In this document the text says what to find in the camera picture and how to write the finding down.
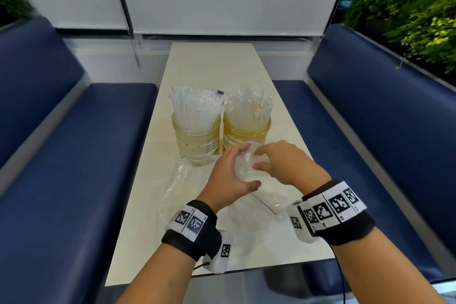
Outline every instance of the table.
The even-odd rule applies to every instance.
[[[164,231],[157,228],[157,207],[179,161],[174,129],[171,125],[171,87],[201,85],[225,92],[241,87],[264,88],[274,99],[267,142],[281,139],[309,151],[282,99],[251,43],[173,43],[146,135],[140,162],[128,200],[119,238],[109,269],[106,286],[129,284],[160,244]],[[208,165],[205,171],[211,170]],[[300,198],[294,187],[283,188],[287,195]],[[227,208],[218,214],[218,226],[230,232],[233,224]],[[270,267],[333,258],[323,241],[300,242],[288,219],[270,219],[256,231],[255,238],[237,236],[228,271]],[[240,250],[237,245],[244,245]],[[204,268],[193,276],[208,274]]]

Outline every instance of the plastic container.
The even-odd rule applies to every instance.
[[[182,129],[176,122],[174,113],[171,116],[172,125],[176,133],[177,147],[181,158],[186,158],[193,166],[204,166],[212,155],[219,150],[220,144],[220,117],[206,131],[190,133]]]
[[[223,114],[223,151],[232,145],[243,144],[250,140],[255,140],[260,143],[265,143],[266,135],[268,134],[269,128],[271,127],[271,117],[266,124],[266,126],[255,132],[246,132],[240,129],[233,127],[228,118],[227,114]]]

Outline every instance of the plastic straw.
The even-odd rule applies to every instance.
[[[191,133],[210,129],[223,108],[223,99],[214,89],[171,88],[170,98],[176,122]]]
[[[271,116],[272,96],[250,88],[228,94],[225,103],[228,120],[235,128],[256,132],[264,129]]]

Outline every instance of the person's right arm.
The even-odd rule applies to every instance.
[[[256,163],[254,169],[295,186],[304,195],[331,180],[305,152],[285,141],[260,146],[255,154],[268,155],[270,163]],[[378,228],[360,240],[333,249],[360,304],[446,303]]]

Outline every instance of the bench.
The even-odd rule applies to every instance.
[[[342,25],[331,25],[308,74],[437,236],[456,254],[456,93]],[[417,233],[311,89],[275,81],[315,161],[345,180],[377,226],[429,281],[445,278]],[[337,295],[336,261],[305,263],[313,295]]]
[[[0,165],[83,77],[47,19],[0,33]],[[0,303],[94,301],[157,97],[90,84],[0,197]]]

